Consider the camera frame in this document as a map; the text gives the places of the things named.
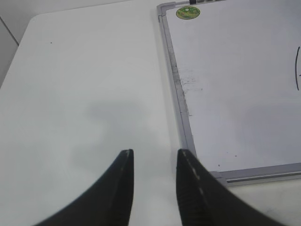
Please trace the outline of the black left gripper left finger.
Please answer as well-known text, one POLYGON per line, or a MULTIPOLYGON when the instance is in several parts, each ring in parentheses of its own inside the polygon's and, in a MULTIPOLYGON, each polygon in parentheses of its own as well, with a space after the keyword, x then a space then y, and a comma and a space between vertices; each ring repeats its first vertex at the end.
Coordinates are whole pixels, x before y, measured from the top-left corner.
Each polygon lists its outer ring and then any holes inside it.
POLYGON ((134 196, 134 151, 121 151, 82 195, 40 226, 127 226, 134 196))

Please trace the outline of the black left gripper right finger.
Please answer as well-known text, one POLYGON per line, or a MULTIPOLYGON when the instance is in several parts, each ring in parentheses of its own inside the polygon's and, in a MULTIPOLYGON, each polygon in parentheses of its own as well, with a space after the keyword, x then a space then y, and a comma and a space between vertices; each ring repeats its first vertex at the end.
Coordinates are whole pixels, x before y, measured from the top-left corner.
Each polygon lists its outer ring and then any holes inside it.
POLYGON ((278 226, 236 197, 188 149, 179 149, 176 196, 184 226, 278 226))

